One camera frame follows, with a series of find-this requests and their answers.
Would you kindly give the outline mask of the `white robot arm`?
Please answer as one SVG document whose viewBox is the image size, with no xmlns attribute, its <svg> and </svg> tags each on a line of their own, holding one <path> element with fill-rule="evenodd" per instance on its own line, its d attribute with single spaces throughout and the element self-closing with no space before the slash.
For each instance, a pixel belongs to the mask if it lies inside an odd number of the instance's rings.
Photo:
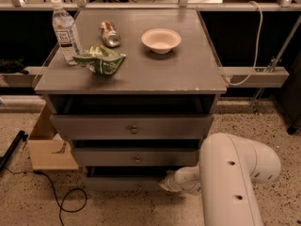
<svg viewBox="0 0 301 226">
<path fill-rule="evenodd" d="M 160 187 L 199 195 L 205 226 L 263 226 L 253 185 L 275 181 L 280 171 L 269 146 L 216 133 L 203 141 L 196 166 L 170 171 Z"/>
</svg>

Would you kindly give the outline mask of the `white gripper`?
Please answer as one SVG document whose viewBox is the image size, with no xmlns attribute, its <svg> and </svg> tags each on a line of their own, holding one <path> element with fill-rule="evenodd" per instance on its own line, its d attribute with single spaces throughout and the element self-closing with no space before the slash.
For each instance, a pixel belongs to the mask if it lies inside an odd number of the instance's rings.
<svg viewBox="0 0 301 226">
<path fill-rule="evenodd" d="M 167 170 L 167 176 L 165 180 L 159 182 L 159 186 L 170 192 L 182 192 L 182 183 L 183 183 L 183 176 L 182 170 Z"/>
</svg>

